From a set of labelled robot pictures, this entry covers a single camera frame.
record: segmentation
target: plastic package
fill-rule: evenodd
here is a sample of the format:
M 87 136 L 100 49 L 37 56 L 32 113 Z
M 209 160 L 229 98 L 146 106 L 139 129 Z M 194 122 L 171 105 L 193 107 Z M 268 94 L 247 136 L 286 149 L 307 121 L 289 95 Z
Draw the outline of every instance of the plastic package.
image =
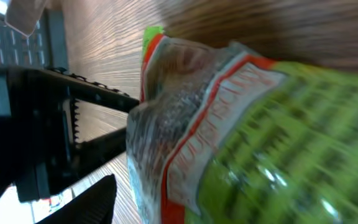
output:
M 127 156 L 143 223 L 358 223 L 358 76 L 162 34 Z

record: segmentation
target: crinkled plastic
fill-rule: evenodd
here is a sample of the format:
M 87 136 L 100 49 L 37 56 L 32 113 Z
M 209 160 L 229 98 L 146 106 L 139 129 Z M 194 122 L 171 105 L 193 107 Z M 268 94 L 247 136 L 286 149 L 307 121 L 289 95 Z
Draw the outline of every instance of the crinkled plastic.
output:
M 143 223 L 358 223 L 358 75 L 157 34 L 140 99 Z

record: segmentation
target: transparent plastic wrapper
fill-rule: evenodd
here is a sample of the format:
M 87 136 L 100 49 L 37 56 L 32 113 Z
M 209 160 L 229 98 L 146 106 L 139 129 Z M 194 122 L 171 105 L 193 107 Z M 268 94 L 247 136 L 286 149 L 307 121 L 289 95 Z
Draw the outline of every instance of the transparent plastic wrapper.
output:
M 141 80 L 143 223 L 358 223 L 358 75 L 157 34 Z

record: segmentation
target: wooden table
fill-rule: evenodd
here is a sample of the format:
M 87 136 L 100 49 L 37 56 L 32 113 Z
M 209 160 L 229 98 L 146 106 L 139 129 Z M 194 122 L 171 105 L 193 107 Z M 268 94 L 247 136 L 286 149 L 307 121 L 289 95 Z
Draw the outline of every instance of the wooden table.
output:
M 161 25 L 173 37 L 223 47 L 238 40 L 262 55 L 358 72 L 356 0 L 64 0 L 70 69 L 139 95 L 143 31 Z M 125 125 L 125 115 L 81 107 L 83 139 Z M 138 223 L 124 155 L 114 222 Z

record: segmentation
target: wood grain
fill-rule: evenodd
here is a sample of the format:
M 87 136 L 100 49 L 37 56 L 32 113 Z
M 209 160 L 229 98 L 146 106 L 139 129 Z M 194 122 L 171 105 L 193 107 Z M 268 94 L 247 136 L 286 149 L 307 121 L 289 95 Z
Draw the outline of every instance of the wood grain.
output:
M 267 57 L 358 72 L 356 0 L 64 0 L 62 8 L 70 69 L 136 98 L 143 31 L 155 25 L 213 47 L 238 40 Z M 81 109 L 91 130 L 84 139 L 125 125 L 123 114 Z M 110 169 L 124 169 L 120 162 Z M 133 209 L 125 203 L 128 191 L 120 190 L 115 222 L 125 223 Z

